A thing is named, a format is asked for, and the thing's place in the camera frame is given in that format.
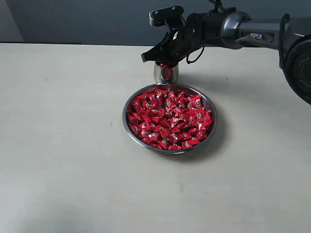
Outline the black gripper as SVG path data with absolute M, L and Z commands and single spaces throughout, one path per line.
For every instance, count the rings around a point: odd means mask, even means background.
M 182 27 L 166 33 L 159 46 L 141 54 L 142 61 L 162 62 L 165 67 L 175 67 L 202 41 L 201 27 Z

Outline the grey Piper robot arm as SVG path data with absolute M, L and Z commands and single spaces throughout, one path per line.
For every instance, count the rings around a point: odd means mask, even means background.
M 221 47 L 268 48 L 277 50 L 279 66 L 290 88 L 305 102 L 311 101 L 311 20 L 292 18 L 256 20 L 235 8 L 224 8 L 216 0 L 207 13 L 193 13 L 183 19 L 183 8 L 174 6 L 149 14 L 152 26 L 166 25 L 161 42 L 142 54 L 144 62 L 173 65 L 196 50 Z

